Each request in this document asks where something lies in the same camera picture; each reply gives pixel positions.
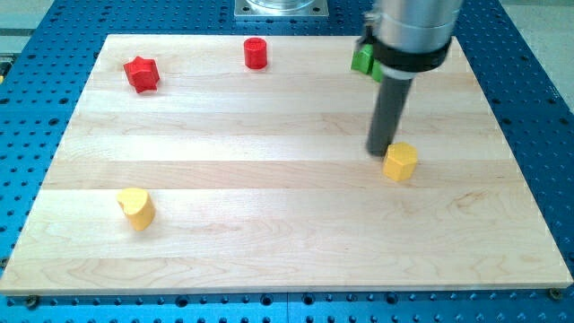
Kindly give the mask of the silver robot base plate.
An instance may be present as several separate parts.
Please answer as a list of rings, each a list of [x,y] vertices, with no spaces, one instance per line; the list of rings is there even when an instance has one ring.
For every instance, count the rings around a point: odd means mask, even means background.
[[[328,17],[327,0],[235,0],[236,18]]]

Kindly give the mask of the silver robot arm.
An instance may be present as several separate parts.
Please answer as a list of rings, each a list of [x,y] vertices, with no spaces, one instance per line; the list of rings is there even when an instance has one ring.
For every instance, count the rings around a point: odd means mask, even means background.
[[[371,45],[384,76],[411,80],[443,64],[463,0],[378,0],[357,47]]]

